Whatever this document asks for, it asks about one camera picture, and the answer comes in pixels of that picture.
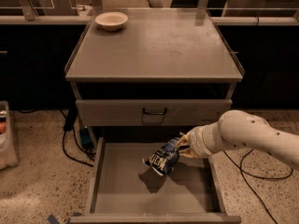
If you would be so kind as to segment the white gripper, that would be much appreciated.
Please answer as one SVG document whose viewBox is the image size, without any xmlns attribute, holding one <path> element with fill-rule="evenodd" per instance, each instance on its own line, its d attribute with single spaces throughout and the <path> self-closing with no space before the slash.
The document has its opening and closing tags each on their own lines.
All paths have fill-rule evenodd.
<svg viewBox="0 0 299 224">
<path fill-rule="evenodd" d="M 217 151 L 215 128 L 214 124 L 197 126 L 191 129 L 189 133 L 183 134 L 177 141 L 175 148 L 187 148 L 180 149 L 179 155 L 189 159 L 202 159 L 215 154 Z"/>
</svg>

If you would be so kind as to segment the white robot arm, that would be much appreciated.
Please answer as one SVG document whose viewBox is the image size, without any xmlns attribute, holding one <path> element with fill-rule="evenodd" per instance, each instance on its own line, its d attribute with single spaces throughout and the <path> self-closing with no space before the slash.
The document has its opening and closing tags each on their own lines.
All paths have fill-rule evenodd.
<svg viewBox="0 0 299 224">
<path fill-rule="evenodd" d="M 188 158 L 207 158 L 221 151 L 252 148 L 299 170 L 299 136 L 270 126 L 263 118 L 230 110 L 217 122 L 196 126 L 179 138 L 175 149 Z"/>
</svg>

